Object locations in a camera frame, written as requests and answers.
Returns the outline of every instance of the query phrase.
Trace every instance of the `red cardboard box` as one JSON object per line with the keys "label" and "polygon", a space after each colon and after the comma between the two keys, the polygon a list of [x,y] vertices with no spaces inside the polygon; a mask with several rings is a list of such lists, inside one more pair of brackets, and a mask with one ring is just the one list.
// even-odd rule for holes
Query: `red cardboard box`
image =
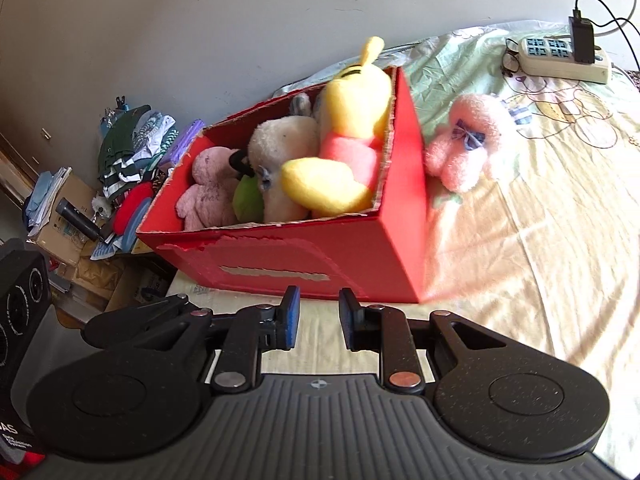
{"label": "red cardboard box", "polygon": [[[255,127],[289,112],[290,95],[265,101],[203,130],[138,227],[138,238],[197,283],[335,299],[349,286],[363,301],[416,303],[425,283],[427,192],[422,134],[400,69],[390,70],[394,105],[376,204],[366,212],[283,224],[182,232],[175,203],[193,184],[194,157],[211,146],[245,148]],[[322,85],[305,91],[313,99]]]}

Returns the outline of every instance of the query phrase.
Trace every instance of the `white power strip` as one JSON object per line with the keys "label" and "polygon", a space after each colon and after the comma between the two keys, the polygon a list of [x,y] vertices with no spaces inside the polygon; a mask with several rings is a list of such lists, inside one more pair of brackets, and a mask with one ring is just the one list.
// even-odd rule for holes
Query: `white power strip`
{"label": "white power strip", "polygon": [[599,46],[596,46],[595,63],[576,63],[568,41],[525,38],[518,45],[518,60],[522,70],[529,75],[605,84],[611,80],[609,56]]}

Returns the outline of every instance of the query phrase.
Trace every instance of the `green plush object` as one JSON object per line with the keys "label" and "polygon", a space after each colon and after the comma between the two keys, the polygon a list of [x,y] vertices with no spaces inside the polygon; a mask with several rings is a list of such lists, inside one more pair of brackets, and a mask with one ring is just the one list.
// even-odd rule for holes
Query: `green plush object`
{"label": "green plush object", "polygon": [[234,213],[238,223],[262,222],[264,202],[258,189],[258,177],[244,175],[234,193]]}

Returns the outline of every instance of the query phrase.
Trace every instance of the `screw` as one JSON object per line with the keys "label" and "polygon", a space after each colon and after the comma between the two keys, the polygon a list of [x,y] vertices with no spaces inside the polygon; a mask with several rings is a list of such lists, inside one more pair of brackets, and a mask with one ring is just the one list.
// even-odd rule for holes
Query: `screw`
{"label": "screw", "polygon": [[213,380],[223,388],[238,388],[246,382],[244,375],[239,372],[220,372]]}
{"label": "screw", "polygon": [[389,382],[398,388],[413,388],[420,384],[420,375],[413,372],[396,372],[389,377]]}

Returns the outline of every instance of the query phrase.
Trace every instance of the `white plush toy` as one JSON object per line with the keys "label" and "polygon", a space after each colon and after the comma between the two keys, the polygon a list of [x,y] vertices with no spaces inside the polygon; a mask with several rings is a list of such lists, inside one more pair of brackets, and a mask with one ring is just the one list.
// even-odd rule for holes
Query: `white plush toy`
{"label": "white plush toy", "polygon": [[426,173],[453,192],[472,189],[483,171],[500,179],[518,135],[513,113],[499,99],[482,94],[456,98],[449,123],[436,126],[435,133],[424,152]]}
{"label": "white plush toy", "polygon": [[303,220],[309,215],[308,209],[284,193],[280,185],[280,168],[288,160],[318,156],[319,149],[318,122],[311,117],[287,116],[266,121],[255,129],[249,141],[248,156],[258,176],[265,223]]}

